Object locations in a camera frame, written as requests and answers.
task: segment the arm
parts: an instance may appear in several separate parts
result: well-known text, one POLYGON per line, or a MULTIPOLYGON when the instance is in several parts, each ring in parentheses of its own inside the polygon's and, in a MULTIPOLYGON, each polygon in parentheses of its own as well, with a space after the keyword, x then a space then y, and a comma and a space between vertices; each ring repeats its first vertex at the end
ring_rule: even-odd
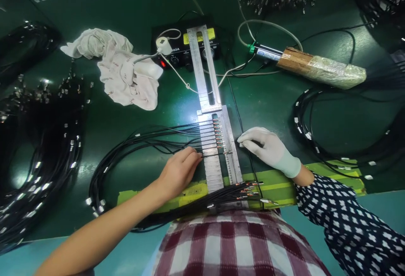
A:
POLYGON ((348 275, 405 273, 405 237, 360 206, 351 188, 312 173, 290 154, 276 134, 265 128, 246 131, 238 142, 294 181, 299 211, 324 227, 325 241, 348 275))
POLYGON ((135 225, 187 187, 201 156, 191 147, 176 153, 156 181, 72 234, 45 260, 35 276, 74 275, 98 265, 135 225))

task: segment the right hand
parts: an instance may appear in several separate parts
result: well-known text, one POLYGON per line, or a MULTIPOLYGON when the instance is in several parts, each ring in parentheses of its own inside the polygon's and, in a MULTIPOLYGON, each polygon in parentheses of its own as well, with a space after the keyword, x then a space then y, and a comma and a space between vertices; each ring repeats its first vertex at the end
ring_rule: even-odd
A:
POLYGON ((191 182, 197 165, 203 160, 202 153, 187 147, 174 154, 166 163, 159 178, 155 181, 157 193, 169 201, 178 196, 191 182))
POLYGON ((301 162, 286 149, 280 138, 263 127, 254 127, 239 138, 240 147, 245 147, 267 165, 282 171, 288 178, 294 178, 301 169, 301 162))

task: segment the tape-wrapped tube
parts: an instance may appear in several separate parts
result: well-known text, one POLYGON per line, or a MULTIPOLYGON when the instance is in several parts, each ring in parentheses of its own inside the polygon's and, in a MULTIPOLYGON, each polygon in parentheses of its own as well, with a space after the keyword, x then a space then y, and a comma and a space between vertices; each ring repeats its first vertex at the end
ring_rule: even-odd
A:
POLYGON ((362 67, 312 56, 294 48, 286 48, 277 66, 341 89, 352 88, 364 82, 367 77, 366 70, 362 67))

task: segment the red and white checkered fabric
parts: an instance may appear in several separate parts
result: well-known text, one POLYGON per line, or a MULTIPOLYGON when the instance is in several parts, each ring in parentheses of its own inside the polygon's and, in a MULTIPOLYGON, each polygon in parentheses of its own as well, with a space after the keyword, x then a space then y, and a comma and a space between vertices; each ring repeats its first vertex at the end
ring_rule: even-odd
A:
POLYGON ((152 274, 330 275, 307 240, 274 211, 173 222, 152 274))

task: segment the white glove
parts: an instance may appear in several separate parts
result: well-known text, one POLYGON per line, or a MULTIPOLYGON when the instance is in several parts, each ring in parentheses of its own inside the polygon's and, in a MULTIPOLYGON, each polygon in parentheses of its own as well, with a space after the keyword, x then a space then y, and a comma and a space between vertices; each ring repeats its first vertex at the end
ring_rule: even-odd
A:
POLYGON ((294 178, 301 170, 301 162, 286 149, 280 138, 263 127, 254 127, 238 138, 239 146, 245 147, 264 163, 282 171, 286 177, 294 178))

